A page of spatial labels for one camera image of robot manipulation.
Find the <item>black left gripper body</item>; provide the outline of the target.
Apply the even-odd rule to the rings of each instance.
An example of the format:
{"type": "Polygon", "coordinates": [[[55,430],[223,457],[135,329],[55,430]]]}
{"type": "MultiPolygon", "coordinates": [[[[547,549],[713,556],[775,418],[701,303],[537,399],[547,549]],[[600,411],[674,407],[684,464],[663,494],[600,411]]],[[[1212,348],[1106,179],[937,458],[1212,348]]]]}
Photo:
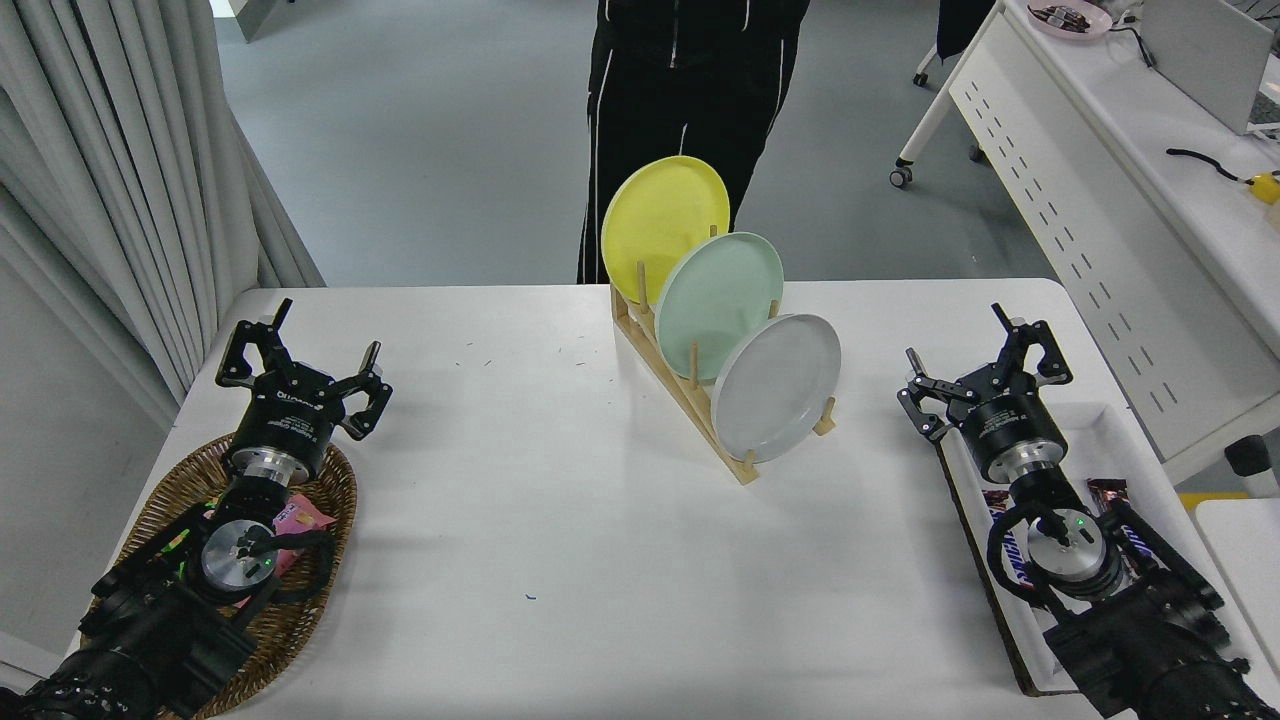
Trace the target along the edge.
{"type": "Polygon", "coordinates": [[[236,430],[236,465],[265,454],[287,455],[301,466],[323,462],[333,430],[346,410],[332,395],[335,379],[320,372],[287,375],[265,372],[236,430]]]}

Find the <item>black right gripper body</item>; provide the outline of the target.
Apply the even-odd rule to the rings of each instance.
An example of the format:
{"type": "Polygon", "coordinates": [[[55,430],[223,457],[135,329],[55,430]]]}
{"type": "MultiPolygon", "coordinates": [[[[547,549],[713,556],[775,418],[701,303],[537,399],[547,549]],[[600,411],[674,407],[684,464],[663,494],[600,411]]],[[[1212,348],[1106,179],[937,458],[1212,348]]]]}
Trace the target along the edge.
{"type": "Polygon", "coordinates": [[[1015,375],[1001,392],[978,375],[960,379],[979,396],[959,428],[987,482],[1014,483],[1065,457],[1068,442],[1039,397],[1043,379],[1015,375]]]}

